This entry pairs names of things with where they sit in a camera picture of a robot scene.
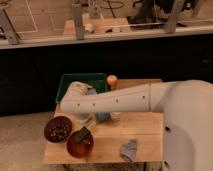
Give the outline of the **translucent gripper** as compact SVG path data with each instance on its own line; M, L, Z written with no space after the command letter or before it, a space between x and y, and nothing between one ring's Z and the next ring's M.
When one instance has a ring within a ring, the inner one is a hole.
M96 120L93 113L77 114L76 120L80 127L86 127L89 131L94 131L96 128Z

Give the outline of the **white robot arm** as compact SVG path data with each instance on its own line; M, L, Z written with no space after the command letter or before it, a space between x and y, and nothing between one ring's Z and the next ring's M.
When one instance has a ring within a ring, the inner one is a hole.
M186 80L142 84L95 95L66 94L61 110L159 112L164 115L163 171L213 171L213 84Z

